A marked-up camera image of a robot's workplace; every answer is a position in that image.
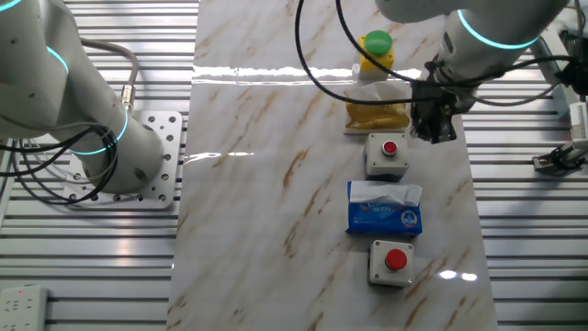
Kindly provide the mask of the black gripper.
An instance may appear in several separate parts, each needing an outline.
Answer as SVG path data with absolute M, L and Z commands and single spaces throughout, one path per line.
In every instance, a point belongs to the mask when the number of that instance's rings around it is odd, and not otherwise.
M 411 88 L 412 137 L 431 139 L 432 143 L 455 141 L 457 134 L 452 115 L 466 113 L 473 107 L 477 86 L 437 87 L 411 83 Z

